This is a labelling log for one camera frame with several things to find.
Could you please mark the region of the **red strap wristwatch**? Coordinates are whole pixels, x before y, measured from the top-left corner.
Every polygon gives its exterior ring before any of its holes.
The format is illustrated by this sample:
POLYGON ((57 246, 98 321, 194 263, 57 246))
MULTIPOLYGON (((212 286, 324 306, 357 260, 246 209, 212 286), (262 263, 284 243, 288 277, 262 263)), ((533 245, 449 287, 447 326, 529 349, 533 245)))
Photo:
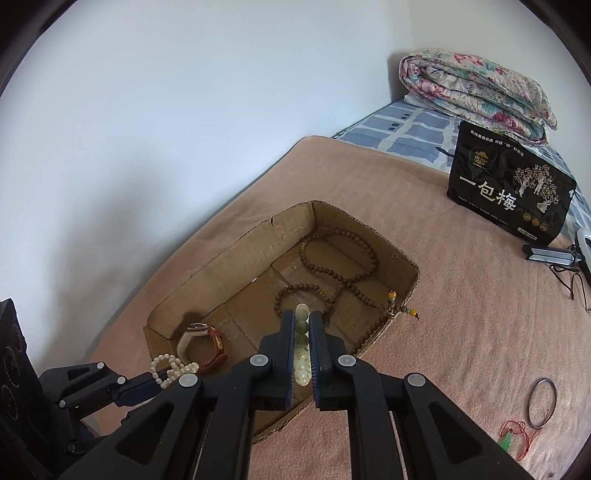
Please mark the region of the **red strap wristwatch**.
POLYGON ((197 363, 200 373, 211 373, 228 360, 221 331, 201 322, 186 326, 177 342, 176 353, 185 365, 197 363))

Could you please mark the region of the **dark blue bangle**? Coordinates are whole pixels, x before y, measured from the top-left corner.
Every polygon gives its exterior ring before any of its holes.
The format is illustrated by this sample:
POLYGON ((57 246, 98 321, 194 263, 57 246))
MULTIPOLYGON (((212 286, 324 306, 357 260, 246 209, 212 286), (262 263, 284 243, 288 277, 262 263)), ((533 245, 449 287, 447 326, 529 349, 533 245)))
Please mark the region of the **dark blue bangle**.
POLYGON ((530 390, 526 402, 526 420, 534 430, 544 429, 557 407, 557 388, 550 378, 540 378, 530 390))

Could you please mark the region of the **open cardboard box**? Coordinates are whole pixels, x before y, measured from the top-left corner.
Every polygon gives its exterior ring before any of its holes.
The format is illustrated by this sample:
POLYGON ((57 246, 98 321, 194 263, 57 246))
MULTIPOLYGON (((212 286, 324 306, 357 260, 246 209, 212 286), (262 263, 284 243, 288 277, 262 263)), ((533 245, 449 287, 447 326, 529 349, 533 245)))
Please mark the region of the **open cardboard box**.
POLYGON ((363 354, 413 293, 419 267, 369 226, 329 203, 308 201, 245 233, 192 273, 148 316, 151 355, 173 353, 190 323, 223 338, 221 375, 256 352, 298 304, 322 313, 349 354, 363 354))

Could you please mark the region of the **black snack bag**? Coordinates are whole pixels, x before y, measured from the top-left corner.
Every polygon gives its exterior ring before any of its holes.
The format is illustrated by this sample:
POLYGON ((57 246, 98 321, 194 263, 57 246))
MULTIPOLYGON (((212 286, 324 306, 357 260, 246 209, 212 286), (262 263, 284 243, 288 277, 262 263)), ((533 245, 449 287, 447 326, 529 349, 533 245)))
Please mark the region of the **black snack bag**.
POLYGON ((576 181, 518 142, 459 125, 447 195, 508 232, 548 246, 561 233, 576 181))

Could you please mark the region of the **blue checkered bed sheet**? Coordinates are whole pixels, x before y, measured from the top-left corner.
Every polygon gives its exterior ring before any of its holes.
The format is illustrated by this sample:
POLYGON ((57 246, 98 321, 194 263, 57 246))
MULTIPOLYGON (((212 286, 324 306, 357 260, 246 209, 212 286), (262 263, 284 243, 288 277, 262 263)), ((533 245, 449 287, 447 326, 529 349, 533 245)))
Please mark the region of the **blue checkered bed sheet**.
MULTIPOLYGON (((346 127, 332 138, 399 156, 449 175, 460 121, 457 117, 399 100, 346 127)), ((527 148, 572 176, 562 156, 552 147, 527 148)), ((590 231, 590 208, 577 187, 561 233, 574 241, 579 228, 590 231)))

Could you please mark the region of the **folded floral quilt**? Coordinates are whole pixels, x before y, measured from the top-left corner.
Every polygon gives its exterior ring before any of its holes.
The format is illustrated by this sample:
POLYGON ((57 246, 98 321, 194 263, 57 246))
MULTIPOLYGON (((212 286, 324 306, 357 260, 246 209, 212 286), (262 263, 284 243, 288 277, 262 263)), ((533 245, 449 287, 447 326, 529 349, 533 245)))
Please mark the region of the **folded floral quilt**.
POLYGON ((398 75, 413 99, 520 142, 545 145, 558 129, 541 85, 492 60, 425 48, 401 59, 398 75))

